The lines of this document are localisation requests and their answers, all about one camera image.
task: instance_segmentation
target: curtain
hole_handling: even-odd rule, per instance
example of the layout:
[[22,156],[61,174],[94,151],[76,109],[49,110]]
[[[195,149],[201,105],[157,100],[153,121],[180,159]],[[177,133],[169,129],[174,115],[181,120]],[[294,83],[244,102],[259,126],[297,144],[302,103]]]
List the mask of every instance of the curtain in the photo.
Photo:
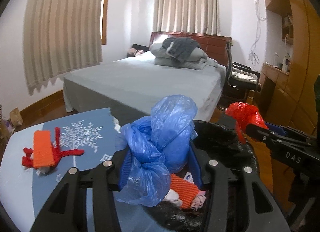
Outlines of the curtain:
[[101,0],[28,0],[23,51],[29,88],[102,61],[100,9]]
[[155,0],[153,30],[220,36],[218,0]]

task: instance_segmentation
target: cable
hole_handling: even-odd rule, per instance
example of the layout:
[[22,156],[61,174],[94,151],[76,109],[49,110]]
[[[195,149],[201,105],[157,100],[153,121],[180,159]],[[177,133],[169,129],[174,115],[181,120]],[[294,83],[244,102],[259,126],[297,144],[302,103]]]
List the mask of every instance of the cable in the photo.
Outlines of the cable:
[[256,39],[250,48],[250,54],[249,54],[249,61],[251,61],[251,64],[253,66],[256,66],[257,64],[260,63],[259,57],[255,53],[255,51],[257,49],[257,43],[259,42],[259,39],[261,37],[261,21],[265,21],[267,19],[267,17],[262,18],[260,16],[260,1],[259,0],[257,0],[257,3],[256,3],[256,16],[257,16]]

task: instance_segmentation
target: headboard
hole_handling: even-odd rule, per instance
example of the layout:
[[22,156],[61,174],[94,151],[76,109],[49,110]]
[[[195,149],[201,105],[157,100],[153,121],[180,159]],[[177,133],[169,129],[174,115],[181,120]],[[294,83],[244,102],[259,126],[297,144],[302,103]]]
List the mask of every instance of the headboard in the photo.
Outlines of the headboard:
[[228,41],[232,41],[231,37],[217,37],[210,35],[203,35],[197,33],[185,33],[185,32],[152,32],[150,38],[150,45],[153,43],[163,42],[165,39],[175,37],[189,37],[200,44],[201,48],[208,57],[217,60],[219,64],[227,66],[228,55],[226,50],[226,44]]

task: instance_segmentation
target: silver bolt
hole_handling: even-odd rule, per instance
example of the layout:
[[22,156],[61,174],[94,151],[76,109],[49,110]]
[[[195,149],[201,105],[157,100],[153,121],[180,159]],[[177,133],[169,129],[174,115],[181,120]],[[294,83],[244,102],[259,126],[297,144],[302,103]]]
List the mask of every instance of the silver bolt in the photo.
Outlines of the silver bolt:
[[218,165],[218,162],[217,162],[215,159],[211,159],[211,160],[209,161],[209,164],[210,164],[211,166],[217,166],[217,165]]
[[71,168],[71,169],[69,169],[69,174],[76,174],[77,173],[77,168]]
[[106,160],[103,162],[104,167],[110,167],[111,165],[112,165],[112,161],[110,161],[110,160]]
[[252,173],[252,169],[251,169],[250,167],[245,167],[245,168],[244,168],[244,171],[245,171],[246,173]]

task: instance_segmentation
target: bed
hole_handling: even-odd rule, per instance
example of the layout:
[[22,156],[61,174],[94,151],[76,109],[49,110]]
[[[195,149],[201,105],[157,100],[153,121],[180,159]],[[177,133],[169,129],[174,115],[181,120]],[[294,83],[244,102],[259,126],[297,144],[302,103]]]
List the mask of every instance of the bed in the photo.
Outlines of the bed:
[[186,33],[153,32],[150,44],[168,37],[189,36],[197,40],[217,68],[203,70],[154,65],[147,52],[89,68],[78,69],[64,77],[63,95],[67,111],[85,112],[110,108],[120,125],[150,114],[153,105],[164,96],[183,94],[198,106],[197,120],[209,121],[223,89],[227,54],[231,38]]

